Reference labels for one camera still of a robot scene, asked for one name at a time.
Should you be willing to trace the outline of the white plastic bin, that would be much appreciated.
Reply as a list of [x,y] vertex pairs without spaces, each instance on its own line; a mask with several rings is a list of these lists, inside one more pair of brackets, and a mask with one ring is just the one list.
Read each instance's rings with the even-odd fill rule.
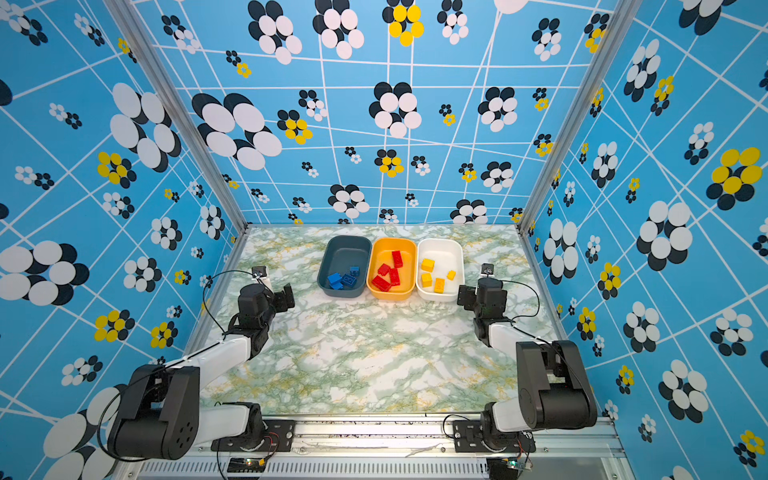
[[[419,242],[417,249],[416,288],[418,295],[425,301],[455,303],[459,286],[465,282],[462,246],[450,239],[427,238]],[[433,272],[426,272],[421,269],[421,262],[425,258],[432,259],[435,262]],[[454,280],[446,278],[450,270],[456,272]],[[420,277],[423,273],[430,273],[432,275],[433,285],[430,288],[424,289],[421,287]],[[443,278],[445,280],[445,291],[443,294],[437,294],[433,291],[436,278]]]

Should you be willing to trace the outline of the dark blue lego brick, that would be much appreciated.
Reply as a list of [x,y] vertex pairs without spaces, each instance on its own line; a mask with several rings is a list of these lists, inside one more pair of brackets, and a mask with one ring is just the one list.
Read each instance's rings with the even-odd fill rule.
[[357,277],[353,275],[345,274],[342,276],[341,282],[345,288],[353,288],[356,286]]

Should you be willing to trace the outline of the dark teal plastic bin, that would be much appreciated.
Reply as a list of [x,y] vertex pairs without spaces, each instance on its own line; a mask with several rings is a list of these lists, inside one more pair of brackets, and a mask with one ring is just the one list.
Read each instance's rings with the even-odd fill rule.
[[[321,265],[317,274],[317,284],[321,291],[335,298],[356,298],[366,289],[366,274],[372,252],[372,242],[362,236],[338,235],[331,238],[325,248]],[[327,277],[333,273],[341,276],[350,274],[350,268],[358,266],[360,275],[357,276],[356,286],[333,290]]]

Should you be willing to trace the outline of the long red lego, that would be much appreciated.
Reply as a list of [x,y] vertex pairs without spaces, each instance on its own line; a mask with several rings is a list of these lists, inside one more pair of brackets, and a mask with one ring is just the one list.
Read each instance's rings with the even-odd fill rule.
[[391,286],[399,286],[401,284],[399,271],[397,269],[391,269],[389,271],[389,283]]
[[372,280],[371,284],[372,284],[372,285],[373,285],[373,286],[374,286],[376,289],[378,289],[379,291],[382,291],[382,292],[388,292],[388,291],[391,289],[391,287],[392,287],[391,283],[390,283],[390,282],[388,282],[387,280],[385,280],[385,279],[384,279],[383,277],[381,277],[381,276],[375,276],[375,277],[373,278],[373,280]]
[[396,269],[400,269],[404,266],[404,261],[403,261],[402,253],[400,250],[392,251],[392,260],[393,260],[393,266]]

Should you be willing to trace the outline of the yellow plastic bin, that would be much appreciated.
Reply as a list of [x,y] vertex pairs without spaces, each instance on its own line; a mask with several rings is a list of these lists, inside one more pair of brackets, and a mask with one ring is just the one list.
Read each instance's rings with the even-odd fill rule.
[[404,238],[381,238],[373,243],[366,284],[379,300],[407,300],[416,285],[417,245]]

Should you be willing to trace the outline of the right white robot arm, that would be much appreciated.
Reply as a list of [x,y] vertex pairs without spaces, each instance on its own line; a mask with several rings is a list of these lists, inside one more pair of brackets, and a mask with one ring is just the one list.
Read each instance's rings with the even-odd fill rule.
[[545,340],[505,315],[504,282],[483,276],[460,299],[473,313],[477,339],[515,360],[517,397],[486,404],[483,441],[502,451],[525,432],[593,427],[598,408],[578,347],[569,340]]

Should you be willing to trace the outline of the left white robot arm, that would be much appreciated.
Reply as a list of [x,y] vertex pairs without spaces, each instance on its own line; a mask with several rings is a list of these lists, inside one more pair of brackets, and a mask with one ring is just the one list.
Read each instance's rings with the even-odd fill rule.
[[201,390],[264,349],[275,316],[295,307],[292,287],[271,290],[258,281],[240,290],[238,312],[221,340],[165,366],[137,368],[99,420],[110,423],[99,446],[118,461],[178,460],[193,446],[253,450],[267,442],[261,407],[230,402],[202,407]]

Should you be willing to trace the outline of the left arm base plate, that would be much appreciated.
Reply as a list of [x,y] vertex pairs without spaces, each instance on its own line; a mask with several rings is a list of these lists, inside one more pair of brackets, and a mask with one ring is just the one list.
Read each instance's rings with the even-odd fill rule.
[[253,431],[211,442],[214,452],[288,452],[292,448],[296,422],[284,418],[263,420]]

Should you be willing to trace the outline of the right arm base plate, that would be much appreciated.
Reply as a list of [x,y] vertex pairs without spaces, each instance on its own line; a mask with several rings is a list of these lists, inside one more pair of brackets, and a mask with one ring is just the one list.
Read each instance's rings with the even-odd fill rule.
[[502,433],[481,420],[454,419],[449,432],[457,453],[532,454],[537,447],[527,432]]

